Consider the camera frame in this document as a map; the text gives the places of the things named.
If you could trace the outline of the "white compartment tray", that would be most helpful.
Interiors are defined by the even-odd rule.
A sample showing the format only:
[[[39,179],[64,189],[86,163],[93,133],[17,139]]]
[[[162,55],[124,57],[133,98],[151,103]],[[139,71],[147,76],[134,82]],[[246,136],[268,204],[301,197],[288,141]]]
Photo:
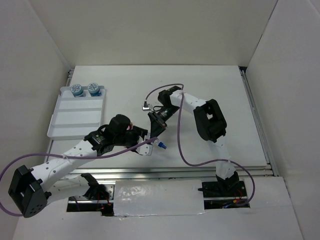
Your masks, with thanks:
[[[88,87],[83,86],[84,96],[75,97],[71,89],[70,86],[60,88],[47,130],[52,140],[81,140],[103,124],[105,87],[99,86],[100,96],[91,96]]]

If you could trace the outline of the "clear blue-capped glue bottle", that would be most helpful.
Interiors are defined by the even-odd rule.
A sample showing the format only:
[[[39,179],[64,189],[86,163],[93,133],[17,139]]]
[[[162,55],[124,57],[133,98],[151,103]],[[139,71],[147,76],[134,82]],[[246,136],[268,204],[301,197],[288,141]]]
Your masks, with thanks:
[[[149,145],[151,150],[153,148],[161,148],[161,149],[164,149],[164,150],[167,149],[167,146],[162,141],[160,141],[158,137],[147,136],[145,138],[145,140],[150,140],[150,139],[152,139],[152,141],[150,143],[148,143],[148,145]]]

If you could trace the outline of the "white foil-edged board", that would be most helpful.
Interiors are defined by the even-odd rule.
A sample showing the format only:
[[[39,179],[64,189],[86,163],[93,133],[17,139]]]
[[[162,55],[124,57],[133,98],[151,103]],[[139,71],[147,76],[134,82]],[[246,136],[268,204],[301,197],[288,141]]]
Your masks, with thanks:
[[[201,215],[201,186],[200,180],[117,181],[113,212],[117,217]]]

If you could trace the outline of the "blue paint jar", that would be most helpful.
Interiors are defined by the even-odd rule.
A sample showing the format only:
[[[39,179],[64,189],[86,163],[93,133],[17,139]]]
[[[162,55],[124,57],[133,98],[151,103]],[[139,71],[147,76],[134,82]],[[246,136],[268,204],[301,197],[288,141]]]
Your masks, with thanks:
[[[84,97],[84,89],[80,84],[74,84],[70,87],[70,91],[75,98]]]
[[[102,95],[100,86],[95,82],[90,83],[87,86],[87,90],[92,97],[100,97]]]

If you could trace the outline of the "aluminium table rail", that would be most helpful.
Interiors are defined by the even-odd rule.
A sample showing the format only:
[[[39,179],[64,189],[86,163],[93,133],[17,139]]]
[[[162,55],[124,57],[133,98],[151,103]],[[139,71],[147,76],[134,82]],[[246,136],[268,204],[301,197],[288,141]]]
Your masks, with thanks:
[[[111,180],[177,180],[210,179],[216,177],[214,166],[205,167],[138,167],[138,168],[79,168],[68,177],[89,173],[100,181]]]

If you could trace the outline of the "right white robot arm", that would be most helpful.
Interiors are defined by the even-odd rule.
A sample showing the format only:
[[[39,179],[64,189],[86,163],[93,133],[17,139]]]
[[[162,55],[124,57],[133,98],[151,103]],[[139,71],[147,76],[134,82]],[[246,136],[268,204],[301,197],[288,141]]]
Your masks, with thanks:
[[[155,138],[167,128],[167,120],[178,112],[181,118],[182,111],[193,115],[195,126],[200,138],[208,143],[210,151],[217,159],[216,178],[218,190],[223,196],[230,196],[239,183],[239,175],[229,160],[226,145],[227,122],[215,99],[203,100],[183,91],[183,85],[169,84],[169,89],[158,94],[158,101],[162,104],[158,111],[144,100],[142,109],[149,111],[150,137]]]

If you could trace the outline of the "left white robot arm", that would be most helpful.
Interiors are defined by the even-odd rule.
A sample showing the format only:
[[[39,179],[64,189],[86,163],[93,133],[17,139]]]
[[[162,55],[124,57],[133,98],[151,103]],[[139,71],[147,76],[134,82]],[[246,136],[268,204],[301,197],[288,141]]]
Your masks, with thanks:
[[[134,152],[140,147],[148,130],[134,126],[125,115],[118,114],[109,124],[90,132],[77,145],[48,162],[27,168],[18,167],[12,177],[8,194],[24,218],[41,212],[47,205],[60,199],[83,196],[88,200],[109,197],[106,187],[90,173],[65,179],[80,166],[96,160],[113,150],[125,147]]]

